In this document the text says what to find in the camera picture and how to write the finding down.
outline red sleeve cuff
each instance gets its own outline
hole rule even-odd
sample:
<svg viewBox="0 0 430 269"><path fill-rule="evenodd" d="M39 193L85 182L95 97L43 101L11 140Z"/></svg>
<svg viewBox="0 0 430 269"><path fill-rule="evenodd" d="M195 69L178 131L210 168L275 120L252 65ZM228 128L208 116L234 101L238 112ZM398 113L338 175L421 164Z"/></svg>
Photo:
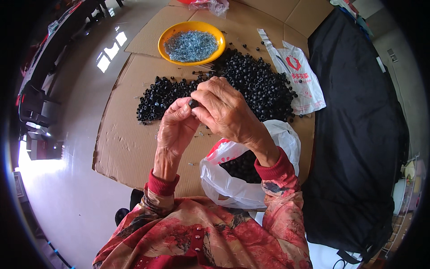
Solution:
<svg viewBox="0 0 430 269"><path fill-rule="evenodd" d="M279 149L279 159L272 167L264 167L260 165L258 159L255 160L254 167L262 180L273 180L282 177L283 175L294 175L294 167L281 147Z"/></svg>
<svg viewBox="0 0 430 269"><path fill-rule="evenodd" d="M165 181L152 174L154 169L149 172L148 189L150 189L156 195L161 196L172 196L175 192L176 184L179 181L179 175L176 175L175 180L172 182Z"/></svg>

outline woman's right hand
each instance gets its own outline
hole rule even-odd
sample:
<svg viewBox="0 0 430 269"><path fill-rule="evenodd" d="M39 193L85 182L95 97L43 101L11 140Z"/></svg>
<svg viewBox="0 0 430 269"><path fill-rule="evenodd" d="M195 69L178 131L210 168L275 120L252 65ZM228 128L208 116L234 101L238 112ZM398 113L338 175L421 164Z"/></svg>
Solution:
<svg viewBox="0 0 430 269"><path fill-rule="evenodd" d="M224 77L200 83L191 97L200 103L192 112L213 133L252 150L262 166L270 167L278 161L279 150L268 130Z"/></svg>

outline red floral shirt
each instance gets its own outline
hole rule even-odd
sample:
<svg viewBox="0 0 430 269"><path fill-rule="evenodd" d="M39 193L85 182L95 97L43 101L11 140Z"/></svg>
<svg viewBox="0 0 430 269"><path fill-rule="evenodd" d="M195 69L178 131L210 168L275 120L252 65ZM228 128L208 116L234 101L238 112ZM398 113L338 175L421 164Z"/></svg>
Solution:
<svg viewBox="0 0 430 269"><path fill-rule="evenodd" d="M93 268L312 268L302 193L293 165L279 150L272 167L255 161L266 192L262 227L247 212L207 197L174 198L179 176L165 182L151 171L141 203L99 251Z"/></svg>

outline plastic bag with red logo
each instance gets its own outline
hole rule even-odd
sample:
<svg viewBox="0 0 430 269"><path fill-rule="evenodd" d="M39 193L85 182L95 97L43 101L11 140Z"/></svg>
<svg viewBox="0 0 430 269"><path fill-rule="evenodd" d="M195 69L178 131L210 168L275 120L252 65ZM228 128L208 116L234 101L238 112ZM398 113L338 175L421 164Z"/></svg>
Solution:
<svg viewBox="0 0 430 269"><path fill-rule="evenodd" d="M300 158L300 140L297 133L286 122L268 120L264 122L273 141L281 147L288 156L298 175ZM217 205L232 208L255 209L264 208L265 192L261 184L251 184L230 174L220 163L235 159L248 151L242 145L227 139L218 141L209 154L200 161L200 177L206 196ZM228 196L227 200L219 200L219 195Z"/></svg>
<svg viewBox="0 0 430 269"><path fill-rule="evenodd" d="M293 91L298 95L291 101L295 114L309 114L326 107L318 78L310 68L303 51L285 41L283 49L275 49L263 29L257 29L267 52L279 73L286 73Z"/></svg>

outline woman's hand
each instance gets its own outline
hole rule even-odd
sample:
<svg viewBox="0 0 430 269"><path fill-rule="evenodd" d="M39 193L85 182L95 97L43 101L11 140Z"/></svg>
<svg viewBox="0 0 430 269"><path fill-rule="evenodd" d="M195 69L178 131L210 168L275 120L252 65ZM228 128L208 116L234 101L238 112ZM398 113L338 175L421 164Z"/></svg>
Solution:
<svg viewBox="0 0 430 269"><path fill-rule="evenodd" d="M191 115L190 100L186 97L174 101L161 120L153 174L167 181L175 179L182 154L200 123Z"/></svg>
<svg viewBox="0 0 430 269"><path fill-rule="evenodd" d="M191 97L201 104L193 108L193 113L213 133L251 149L262 166L270 167L278 161L279 150L266 127L224 77L200 83Z"/></svg>

